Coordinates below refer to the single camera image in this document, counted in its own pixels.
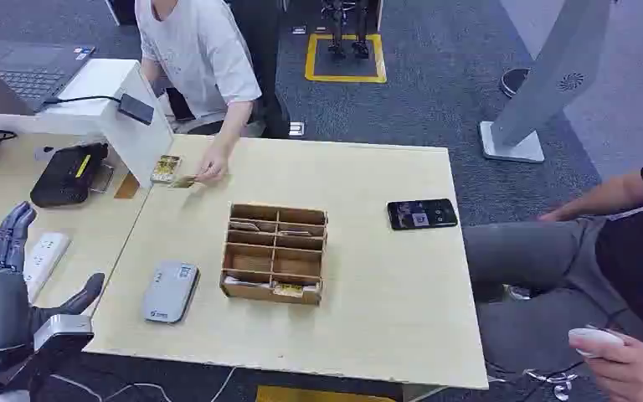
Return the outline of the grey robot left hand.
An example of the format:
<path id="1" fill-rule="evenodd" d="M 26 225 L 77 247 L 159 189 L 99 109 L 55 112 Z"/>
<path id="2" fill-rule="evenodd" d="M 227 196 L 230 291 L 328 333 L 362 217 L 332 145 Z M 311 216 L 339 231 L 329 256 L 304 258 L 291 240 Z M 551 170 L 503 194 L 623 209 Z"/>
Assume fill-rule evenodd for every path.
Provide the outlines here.
<path id="1" fill-rule="evenodd" d="M 36 307 L 28 301 L 23 276 L 28 227 L 36 211 L 23 201 L 0 224 L 0 350 L 21 347 L 48 319 L 59 314 L 80 315 L 101 294 L 105 275 L 92 275 L 83 289 L 58 307 Z"/>

